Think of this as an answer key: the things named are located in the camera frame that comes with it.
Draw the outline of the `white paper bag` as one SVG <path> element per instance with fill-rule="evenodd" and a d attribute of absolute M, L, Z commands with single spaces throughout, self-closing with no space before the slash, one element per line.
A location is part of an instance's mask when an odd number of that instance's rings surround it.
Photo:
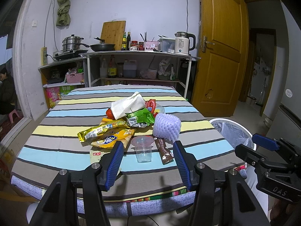
<path fill-rule="evenodd" d="M 120 119 L 144 108 L 145 100 L 139 92 L 111 104 L 111 111 L 115 119 Z"/>

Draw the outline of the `brown chocolate wrapper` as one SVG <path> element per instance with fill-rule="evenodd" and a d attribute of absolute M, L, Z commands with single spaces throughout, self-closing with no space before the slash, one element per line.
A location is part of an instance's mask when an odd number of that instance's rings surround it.
<path fill-rule="evenodd" d="M 154 140 L 155 140 L 155 144 L 157 146 L 157 149 L 160 153 L 162 164 L 166 165 L 166 164 L 172 162 L 173 161 L 173 154 L 167 148 L 164 139 L 155 137 Z"/>

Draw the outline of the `green snack bag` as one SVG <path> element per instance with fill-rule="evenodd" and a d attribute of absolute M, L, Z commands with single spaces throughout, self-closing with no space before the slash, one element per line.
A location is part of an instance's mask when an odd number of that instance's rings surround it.
<path fill-rule="evenodd" d="M 147 108 L 128 114 L 126 119 L 128 125 L 135 128 L 145 128 L 155 123 L 153 114 Z"/>

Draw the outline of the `pink utensil holder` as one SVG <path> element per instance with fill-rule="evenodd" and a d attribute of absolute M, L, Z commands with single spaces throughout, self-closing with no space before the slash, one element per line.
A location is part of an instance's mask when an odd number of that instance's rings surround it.
<path fill-rule="evenodd" d="M 157 51 L 159 46 L 158 41 L 146 41 L 144 43 L 144 50 L 145 51 Z"/>

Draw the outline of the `wooden cutting board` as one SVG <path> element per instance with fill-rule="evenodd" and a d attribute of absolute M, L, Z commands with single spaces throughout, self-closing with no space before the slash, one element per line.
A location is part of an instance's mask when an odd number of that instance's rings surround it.
<path fill-rule="evenodd" d="M 105 43 L 115 44 L 115 50 L 121 50 L 126 21 L 108 21 L 103 23 L 100 39 Z"/>

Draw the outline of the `yellow chip bag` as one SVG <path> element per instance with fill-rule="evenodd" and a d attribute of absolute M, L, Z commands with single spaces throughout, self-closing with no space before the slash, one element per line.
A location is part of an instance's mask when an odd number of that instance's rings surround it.
<path fill-rule="evenodd" d="M 127 125 L 122 124 L 117 127 L 110 128 L 100 136 L 93 138 L 90 145 L 99 148 L 111 149 L 117 141 L 121 141 L 123 143 L 123 147 L 126 148 L 135 131 L 135 128 L 129 128 Z"/>

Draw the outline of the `red lid sauce jar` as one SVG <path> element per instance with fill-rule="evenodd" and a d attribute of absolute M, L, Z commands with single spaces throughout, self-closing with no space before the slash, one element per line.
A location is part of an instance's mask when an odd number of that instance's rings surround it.
<path fill-rule="evenodd" d="M 130 48 L 131 51 L 137 51 L 139 50 L 139 43 L 136 40 L 133 40 L 130 44 Z"/>

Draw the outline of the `green glass bottle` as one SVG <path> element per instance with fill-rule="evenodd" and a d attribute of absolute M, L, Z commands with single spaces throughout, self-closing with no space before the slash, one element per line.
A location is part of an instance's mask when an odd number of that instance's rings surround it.
<path fill-rule="evenodd" d="M 121 50 L 127 50 L 127 35 L 126 35 L 126 32 L 123 33 Z"/>

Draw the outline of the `white oil jug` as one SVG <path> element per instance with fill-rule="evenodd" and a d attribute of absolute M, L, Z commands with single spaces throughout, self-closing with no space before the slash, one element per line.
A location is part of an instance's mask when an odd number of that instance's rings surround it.
<path fill-rule="evenodd" d="M 125 60 L 123 64 L 123 76 L 125 78 L 135 78 L 137 73 L 137 61 Z"/>

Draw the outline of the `white metal shelf rack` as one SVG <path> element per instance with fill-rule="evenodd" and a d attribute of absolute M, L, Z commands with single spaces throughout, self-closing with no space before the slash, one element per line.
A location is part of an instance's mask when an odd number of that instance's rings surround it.
<path fill-rule="evenodd" d="M 186 76 L 186 82 L 185 84 L 182 82 L 179 82 L 182 87 L 184 87 L 184 95 L 183 97 L 187 97 L 188 92 L 188 86 L 189 86 L 189 79 L 190 79 L 190 72 L 191 72 L 191 64 L 192 59 L 201 59 L 201 57 L 192 56 L 192 55 L 183 55 L 183 54 L 172 54 L 172 53 L 164 53 L 164 52 L 157 52 L 157 51 L 130 51 L 130 50 L 111 50 L 111 51 L 102 51 L 102 52 L 89 52 L 89 53 L 83 53 L 80 54 L 82 58 L 87 59 L 87 65 L 88 65 L 88 86 L 92 86 L 91 82 L 91 72 L 90 72 L 90 59 L 92 57 L 98 57 L 102 55 L 139 55 L 139 56 L 162 56 L 162 57 L 174 57 L 174 58 L 183 58 L 185 60 L 188 60 L 188 69 L 187 69 L 187 76 Z"/>

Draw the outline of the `beige paper packet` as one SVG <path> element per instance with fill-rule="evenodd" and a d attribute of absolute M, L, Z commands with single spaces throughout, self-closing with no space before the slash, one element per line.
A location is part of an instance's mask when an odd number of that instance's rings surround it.
<path fill-rule="evenodd" d="M 103 155 L 110 153 L 111 149 L 107 148 L 99 148 L 99 147 L 92 147 L 90 149 L 90 163 L 99 162 Z"/>

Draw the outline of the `stainless steel steamer pot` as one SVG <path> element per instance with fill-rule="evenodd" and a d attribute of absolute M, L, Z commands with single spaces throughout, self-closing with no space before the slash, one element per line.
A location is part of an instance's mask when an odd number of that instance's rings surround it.
<path fill-rule="evenodd" d="M 63 52 L 71 50 L 79 50 L 81 48 L 81 42 L 84 38 L 75 36 L 74 34 L 66 37 L 62 41 Z"/>

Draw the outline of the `yellow label oil bottle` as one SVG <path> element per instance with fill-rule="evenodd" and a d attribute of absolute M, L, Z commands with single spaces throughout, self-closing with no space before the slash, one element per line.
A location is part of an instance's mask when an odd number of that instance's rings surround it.
<path fill-rule="evenodd" d="M 108 64 L 108 77 L 109 78 L 117 77 L 117 64 L 115 62 L 114 55 L 112 55 L 110 57 L 110 61 L 109 61 L 109 64 Z"/>

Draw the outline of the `black induction cooker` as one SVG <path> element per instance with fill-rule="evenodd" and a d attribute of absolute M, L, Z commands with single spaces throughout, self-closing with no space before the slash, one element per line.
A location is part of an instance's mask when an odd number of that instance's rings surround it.
<path fill-rule="evenodd" d="M 78 58 L 81 54 L 88 52 L 87 50 L 70 50 L 68 52 L 57 51 L 52 54 L 52 57 L 56 61 L 68 60 L 72 58 Z"/>

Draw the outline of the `wooden side shelf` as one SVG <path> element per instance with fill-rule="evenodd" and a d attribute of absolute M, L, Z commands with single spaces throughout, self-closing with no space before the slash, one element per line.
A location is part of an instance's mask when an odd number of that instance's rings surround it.
<path fill-rule="evenodd" d="M 82 79 L 78 82 L 68 83 L 66 74 L 71 73 L 73 69 L 78 69 L 82 74 Z M 74 86 L 88 87 L 87 75 L 87 59 L 85 57 L 77 57 L 62 61 L 53 61 L 50 64 L 38 67 L 41 75 L 43 92 L 46 99 L 48 109 L 53 108 L 60 97 L 60 87 Z"/>

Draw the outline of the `dark sauce bottle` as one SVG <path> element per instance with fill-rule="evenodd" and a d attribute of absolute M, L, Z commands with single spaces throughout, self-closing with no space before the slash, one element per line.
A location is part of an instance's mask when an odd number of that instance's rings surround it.
<path fill-rule="evenodd" d="M 130 50 L 130 45 L 131 45 L 131 33 L 128 32 L 126 50 Z"/>

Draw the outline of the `clear plastic cup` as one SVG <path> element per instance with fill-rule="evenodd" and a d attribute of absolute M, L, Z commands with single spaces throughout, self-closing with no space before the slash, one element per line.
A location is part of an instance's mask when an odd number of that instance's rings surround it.
<path fill-rule="evenodd" d="M 137 162 L 151 162 L 153 143 L 154 138 L 152 136 L 137 136 L 132 139 L 131 145 L 135 150 Z"/>

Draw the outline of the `wooden door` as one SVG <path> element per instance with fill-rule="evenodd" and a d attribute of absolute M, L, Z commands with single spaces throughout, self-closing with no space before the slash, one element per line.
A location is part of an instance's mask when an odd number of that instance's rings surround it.
<path fill-rule="evenodd" d="M 249 19 L 244 0 L 201 0 L 201 47 L 192 105 L 205 117 L 231 116 L 245 74 Z"/>

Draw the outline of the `power strip on wall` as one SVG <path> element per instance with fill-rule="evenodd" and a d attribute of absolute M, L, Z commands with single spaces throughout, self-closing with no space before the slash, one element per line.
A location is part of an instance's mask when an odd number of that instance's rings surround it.
<path fill-rule="evenodd" d="M 47 60 L 47 47 L 42 47 L 41 48 L 41 65 L 47 65 L 48 60 Z"/>

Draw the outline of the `black frying pan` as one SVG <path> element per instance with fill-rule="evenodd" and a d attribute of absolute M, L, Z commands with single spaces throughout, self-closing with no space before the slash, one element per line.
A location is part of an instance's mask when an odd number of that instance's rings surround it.
<path fill-rule="evenodd" d="M 100 39 L 98 37 L 94 39 L 98 41 L 97 44 L 88 45 L 85 43 L 81 43 L 81 45 L 91 48 L 94 52 L 107 52 L 115 50 L 115 44 L 105 43 L 104 39 Z"/>

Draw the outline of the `gold snack wrapper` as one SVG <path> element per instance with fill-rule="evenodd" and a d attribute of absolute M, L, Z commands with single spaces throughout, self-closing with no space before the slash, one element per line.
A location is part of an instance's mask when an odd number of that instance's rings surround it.
<path fill-rule="evenodd" d="M 124 119 L 110 120 L 85 131 L 80 131 L 77 136 L 80 142 L 92 141 L 95 138 L 103 136 L 108 131 L 116 128 L 129 128 L 127 121 Z"/>

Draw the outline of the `red plastic bag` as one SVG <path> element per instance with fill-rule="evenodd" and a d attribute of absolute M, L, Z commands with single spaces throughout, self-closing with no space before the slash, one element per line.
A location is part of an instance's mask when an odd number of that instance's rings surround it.
<path fill-rule="evenodd" d="M 146 101 L 145 106 L 152 113 L 152 115 L 154 117 L 157 115 L 157 112 L 155 112 L 155 109 L 156 109 L 156 100 L 155 99 L 150 99 L 149 101 Z M 107 115 L 108 119 L 115 120 L 115 117 L 110 108 L 106 111 L 106 115 Z"/>

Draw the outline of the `white trash bin with liner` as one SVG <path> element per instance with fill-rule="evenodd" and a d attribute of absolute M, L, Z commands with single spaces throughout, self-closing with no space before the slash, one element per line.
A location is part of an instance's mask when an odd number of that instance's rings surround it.
<path fill-rule="evenodd" d="M 257 149 L 257 145 L 252 141 L 251 132 L 241 124 L 226 118 L 214 118 L 209 122 L 233 148 L 243 144 L 253 150 Z"/>

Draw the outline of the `white foam fruit net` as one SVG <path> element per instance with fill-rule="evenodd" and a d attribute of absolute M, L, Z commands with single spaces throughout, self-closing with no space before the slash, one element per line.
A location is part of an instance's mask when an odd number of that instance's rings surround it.
<path fill-rule="evenodd" d="M 159 113 L 155 117 L 153 135 L 172 143 L 177 141 L 181 131 L 181 120 L 171 114 Z"/>

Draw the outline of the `green hanging cloth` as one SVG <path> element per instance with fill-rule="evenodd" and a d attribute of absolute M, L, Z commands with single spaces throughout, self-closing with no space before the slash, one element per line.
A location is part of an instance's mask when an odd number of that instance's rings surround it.
<path fill-rule="evenodd" d="M 57 0 L 59 8 L 57 10 L 57 26 L 68 26 L 70 24 L 70 0 Z"/>

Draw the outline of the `clear plastic storage box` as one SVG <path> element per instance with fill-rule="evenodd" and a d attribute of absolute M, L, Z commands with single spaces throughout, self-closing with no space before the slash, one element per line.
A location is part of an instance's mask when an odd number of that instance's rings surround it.
<path fill-rule="evenodd" d="M 159 39 L 158 51 L 163 53 L 174 53 L 175 39 L 162 37 Z"/>

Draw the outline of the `pink plastic basket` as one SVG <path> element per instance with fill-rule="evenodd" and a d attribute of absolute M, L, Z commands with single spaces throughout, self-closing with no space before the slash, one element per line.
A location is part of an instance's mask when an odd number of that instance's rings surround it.
<path fill-rule="evenodd" d="M 82 83 L 84 82 L 84 73 L 66 74 L 66 80 L 68 84 Z"/>

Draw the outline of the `white electric kettle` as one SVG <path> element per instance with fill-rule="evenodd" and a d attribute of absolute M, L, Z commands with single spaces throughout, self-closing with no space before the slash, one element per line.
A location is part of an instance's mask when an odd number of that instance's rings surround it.
<path fill-rule="evenodd" d="M 191 50 L 195 49 L 196 37 L 194 34 L 187 32 L 176 32 L 175 34 L 174 53 L 188 55 Z"/>

